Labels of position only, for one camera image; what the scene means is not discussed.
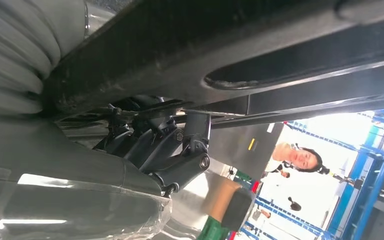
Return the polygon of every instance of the blue lift frame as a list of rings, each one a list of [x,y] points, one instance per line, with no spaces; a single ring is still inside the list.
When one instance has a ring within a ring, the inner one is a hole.
[[[373,189],[370,191],[370,177],[372,177],[375,174],[375,167],[376,164],[373,164],[370,168],[370,171],[367,174],[366,179],[364,180],[364,183],[360,189],[360,192],[358,194],[358,197],[356,199],[356,205],[354,205],[353,210],[351,211],[348,222],[346,224],[345,230],[343,232],[342,238],[345,239],[353,239],[353,240],[360,240],[363,236],[364,229],[366,227],[367,222],[369,221],[370,215],[372,213],[372,209],[378,199],[379,193],[381,192],[382,184],[384,182],[384,150],[375,148],[366,144],[362,144],[359,146],[359,148],[334,139],[329,139],[314,133],[311,133],[306,130],[306,126],[304,124],[301,124],[297,121],[290,121],[285,122],[285,124],[290,127],[293,130],[297,130],[301,133],[310,135],[312,137],[327,141],[329,143],[344,147],[346,149],[357,151],[362,154],[366,154],[370,157],[372,157],[375,161],[376,160],[382,160],[383,163],[380,167],[380,172],[377,174],[377,176],[374,179],[373,183]],[[367,200],[365,201],[366,194],[363,194],[364,192],[368,192]]]

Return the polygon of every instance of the metal beam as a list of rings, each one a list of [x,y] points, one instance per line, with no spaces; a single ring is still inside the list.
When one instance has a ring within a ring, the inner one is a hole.
[[[384,45],[377,44],[384,35],[375,35],[363,38],[369,45],[354,45],[359,51],[347,47],[345,62],[332,63],[323,55],[307,52],[313,60],[294,68],[287,65],[291,56],[280,54],[271,58],[287,66],[276,66],[269,76],[260,75],[267,66],[258,64],[261,69],[245,81],[217,77],[216,70],[225,66],[384,16],[384,0],[343,2],[347,1],[135,1],[69,54],[44,82],[44,116],[60,113],[63,118],[137,94],[199,106],[325,79],[332,72],[357,71],[360,65],[371,68],[384,61]],[[374,48],[364,50],[359,45]],[[247,69],[257,62],[244,61],[238,66]],[[311,68],[316,62],[326,67]]]

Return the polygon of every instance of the blue metal post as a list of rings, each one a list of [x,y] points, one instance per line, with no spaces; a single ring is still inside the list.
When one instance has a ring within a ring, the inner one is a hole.
[[[246,234],[248,237],[253,238],[255,240],[260,240],[258,236],[254,235],[252,232],[246,230],[245,228],[241,228],[240,231]]]
[[[357,227],[355,228],[353,240],[360,240],[363,236],[364,228],[369,221],[370,214],[372,213],[372,209],[378,200],[378,195],[381,192],[382,184],[384,183],[384,162],[382,167],[380,168],[380,172],[374,182],[373,190],[368,196],[368,200],[366,205],[364,206],[363,213],[361,214],[360,220],[357,223]]]
[[[329,234],[329,233],[323,231],[321,228],[312,225],[311,223],[309,223],[309,222],[295,216],[294,214],[274,205],[273,203],[268,202],[264,198],[257,197],[257,199],[255,199],[255,203],[257,205],[260,205],[263,208],[266,208],[267,210],[271,211],[272,213],[277,214],[277,215],[287,219],[288,221],[291,221],[292,223],[302,227],[303,229],[309,231],[312,234],[315,234],[316,236],[320,236],[322,234],[325,234],[325,235]]]

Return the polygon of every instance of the black hair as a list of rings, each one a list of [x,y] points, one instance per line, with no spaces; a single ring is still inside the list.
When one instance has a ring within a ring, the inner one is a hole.
[[[298,172],[303,172],[303,173],[317,172],[319,174],[329,174],[331,172],[331,170],[329,168],[327,168],[323,165],[322,157],[314,149],[305,148],[305,147],[301,147],[300,149],[313,154],[315,156],[315,158],[317,159],[317,164],[311,169],[301,169],[301,168],[292,166],[291,164],[289,164],[289,166],[288,166],[284,162],[283,165],[285,165],[285,167],[293,168],[293,169],[296,169]]]

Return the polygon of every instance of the person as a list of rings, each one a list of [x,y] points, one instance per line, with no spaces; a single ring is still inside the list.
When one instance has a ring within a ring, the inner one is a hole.
[[[314,149],[299,147],[296,143],[277,144],[265,171],[273,172],[279,168],[283,169],[282,164],[286,168],[304,173],[329,174],[330,172],[329,168],[323,165],[322,157]]]
[[[270,173],[280,173],[280,175],[286,179],[288,179],[291,176],[289,172],[284,171],[282,164],[279,164],[279,166],[275,170],[271,171]]]

